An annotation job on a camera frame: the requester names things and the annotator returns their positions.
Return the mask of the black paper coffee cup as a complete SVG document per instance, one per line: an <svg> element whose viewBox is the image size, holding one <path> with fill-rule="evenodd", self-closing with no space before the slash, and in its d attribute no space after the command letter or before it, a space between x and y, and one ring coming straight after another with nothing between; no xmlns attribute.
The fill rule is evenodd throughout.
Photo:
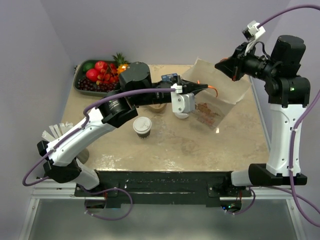
<svg viewBox="0 0 320 240"><path fill-rule="evenodd" d="M146 138L148 138L150 136L151 131L149 130L149 131L146 131L146 132L137 132L136 134L140 139L146 139Z"/></svg>

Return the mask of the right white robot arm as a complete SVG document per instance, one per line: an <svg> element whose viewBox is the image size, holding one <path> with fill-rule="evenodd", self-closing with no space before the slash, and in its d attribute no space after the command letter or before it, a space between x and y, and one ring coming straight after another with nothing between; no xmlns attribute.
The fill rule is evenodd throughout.
<svg viewBox="0 0 320 240"><path fill-rule="evenodd" d="M246 186L305 186L308 178L300 168L300 118L310 102L310 81L298 75L306 51L304 40L281 35L271 55L256 56L256 45L244 42L232 56L215 68L232 81L244 75L264 82L272 118L272 134L267 163L252 163L247 170L232 171L223 183L223 192L235 196Z"/></svg>

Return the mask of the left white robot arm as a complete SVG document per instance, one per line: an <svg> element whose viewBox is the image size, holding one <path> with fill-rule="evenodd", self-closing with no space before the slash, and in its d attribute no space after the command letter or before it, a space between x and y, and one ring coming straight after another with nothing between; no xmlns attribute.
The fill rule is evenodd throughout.
<svg viewBox="0 0 320 240"><path fill-rule="evenodd" d="M170 103L174 113L193 112L196 94L208 87L207 84L184 80L179 75L152 82L146 63L131 63L120 73L115 90L85 108L83 120L56 140L38 143L38 150L45 159L45 176L57 183L75 182L92 196L99 196L104 184L96 170L80 162L80 152L137 117L140 106Z"/></svg>

